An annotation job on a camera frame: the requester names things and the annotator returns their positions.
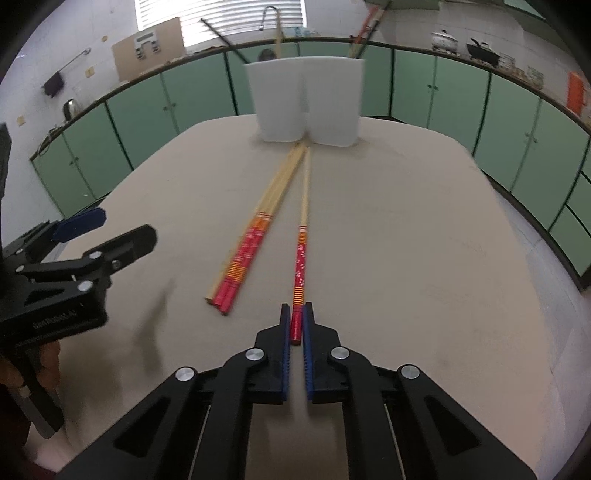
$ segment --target window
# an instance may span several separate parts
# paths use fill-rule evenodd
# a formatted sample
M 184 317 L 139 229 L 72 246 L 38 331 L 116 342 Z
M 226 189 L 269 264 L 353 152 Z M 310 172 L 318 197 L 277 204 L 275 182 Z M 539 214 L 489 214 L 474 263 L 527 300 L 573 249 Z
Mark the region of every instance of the window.
M 248 32 L 258 30 L 267 5 L 281 10 L 283 28 L 305 26 L 304 0 L 135 0 L 135 15 L 139 30 L 180 17 L 188 47 L 216 37 L 201 18 L 222 35 Z M 275 12 L 269 10 L 265 28 L 275 28 L 275 19 Z

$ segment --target green cabinet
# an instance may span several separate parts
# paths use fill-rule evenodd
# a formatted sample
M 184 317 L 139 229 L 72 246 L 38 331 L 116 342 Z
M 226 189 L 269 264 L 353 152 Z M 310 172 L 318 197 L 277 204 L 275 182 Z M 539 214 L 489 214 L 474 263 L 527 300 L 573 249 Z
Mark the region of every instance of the green cabinet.
M 348 42 L 303 41 L 300 42 L 302 57 L 348 57 Z
M 426 127 L 435 75 L 433 55 L 397 50 L 391 115 L 406 124 Z
M 260 45 L 258 47 L 240 48 L 242 53 L 248 61 L 257 61 L 259 53 L 265 48 L 273 49 L 273 45 Z M 281 56 L 297 57 L 297 45 L 295 43 L 282 43 Z M 246 76 L 246 69 L 242 60 L 238 58 L 233 52 L 228 52 L 228 65 L 230 67 L 230 75 L 232 76 L 232 84 L 234 86 L 234 95 L 236 97 L 236 107 L 238 115 L 248 115 L 255 112 L 252 104 L 251 88 L 248 85 L 248 77 Z
M 131 173 L 104 104 L 74 122 L 64 137 L 96 198 L 110 193 Z
M 361 115 L 389 115 L 392 50 L 368 46 L 361 58 L 365 60 Z
M 438 57 L 435 77 L 427 128 L 454 138 L 472 153 L 482 120 L 489 73 Z
M 591 264 L 591 236 L 576 217 L 565 208 L 550 230 L 574 269 L 582 275 Z
M 474 159 L 478 166 L 510 190 L 534 129 L 540 99 L 519 85 L 492 76 L 480 140 Z
M 585 163 L 583 164 L 583 172 L 589 178 L 591 178 L 591 149 L 587 152 L 587 157 L 585 158 Z
M 162 73 L 178 130 L 234 115 L 223 54 L 218 53 Z
M 65 218 L 96 200 L 76 167 L 63 135 L 41 153 L 33 160 L 33 166 Z
M 569 193 L 588 139 L 578 124 L 542 101 L 533 139 L 512 194 L 546 229 Z
M 591 182 L 583 175 L 579 176 L 568 204 L 585 228 L 591 232 Z
M 134 167 L 177 135 L 160 75 L 118 93 L 107 104 Z

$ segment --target wall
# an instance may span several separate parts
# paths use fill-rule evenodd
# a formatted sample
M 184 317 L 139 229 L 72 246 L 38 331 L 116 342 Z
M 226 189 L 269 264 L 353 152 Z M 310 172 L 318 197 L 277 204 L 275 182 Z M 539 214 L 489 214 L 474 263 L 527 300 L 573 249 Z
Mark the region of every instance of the wall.
M 61 218 L 29 161 L 50 128 L 63 122 L 61 105 L 76 98 L 83 105 L 118 84 L 111 45 L 137 30 L 134 0 L 66 0 L 35 30 L 0 84 L 0 122 L 12 138 L 6 196 L 2 202 L 2 241 L 12 241 L 47 219 Z M 107 35 L 106 42 L 101 38 Z M 77 53 L 91 47 L 62 74 L 66 87 L 49 98 L 41 86 Z M 95 75 L 85 70 L 94 66 Z M 17 125 L 24 115 L 25 124 Z
M 531 65 L 546 75 L 547 93 L 564 102 L 567 72 L 579 70 L 559 48 L 523 32 L 502 8 L 442 2 L 439 11 L 389 12 L 374 40 L 414 47 L 431 47 L 431 32 L 446 28 L 467 54 L 470 37 L 487 41 L 493 49 L 515 57 L 517 66 Z M 362 0 L 307 0 L 308 27 L 323 36 L 357 34 L 368 11 Z M 29 157 L 47 131 L 63 122 L 61 106 L 76 98 L 82 106 L 118 85 L 111 45 L 137 31 L 134 0 L 65 0 L 34 32 L 0 84 L 0 122 L 5 121 L 13 140 L 7 192 L 2 209 L 2 239 L 9 242 L 28 228 L 59 212 L 41 185 Z M 273 30 L 232 35 L 235 43 L 270 38 Z M 187 51 L 220 45 L 210 40 Z M 54 99 L 41 85 L 84 48 L 83 56 L 63 71 L 66 87 Z M 95 74 L 86 78 L 85 70 Z M 24 115 L 25 124 L 17 126 Z

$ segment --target faucet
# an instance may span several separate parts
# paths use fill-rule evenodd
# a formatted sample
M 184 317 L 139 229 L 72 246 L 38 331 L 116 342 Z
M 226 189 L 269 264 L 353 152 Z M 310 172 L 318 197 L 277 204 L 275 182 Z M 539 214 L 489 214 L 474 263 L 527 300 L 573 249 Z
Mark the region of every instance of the faucet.
M 259 30 L 261 31 L 265 30 L 265 16 L 267 15 L 267 10 L 269 10 L 270 8 L 275 10 L 275 12 L 277 13 L 277 19 L 279 19 L 280 17 L 279 9 L 277 7 L 275 7 L 274 5 L 267 5 L 265 9 L 262 11 L 262 20 L 261 24 L 259 25 Z

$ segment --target pot lid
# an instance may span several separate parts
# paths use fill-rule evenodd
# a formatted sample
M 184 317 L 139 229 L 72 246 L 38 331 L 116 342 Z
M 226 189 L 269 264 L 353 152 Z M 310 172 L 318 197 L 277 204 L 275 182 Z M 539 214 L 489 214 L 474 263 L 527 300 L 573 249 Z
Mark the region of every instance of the pot lid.
M 431 33 L 431 35 L 437 35 L 438 37 L 449 38 L 450 40 L 457 41 L 454 36 L 450 35 L 445 30 L 441 30 L 440 32 L 433 32 Z

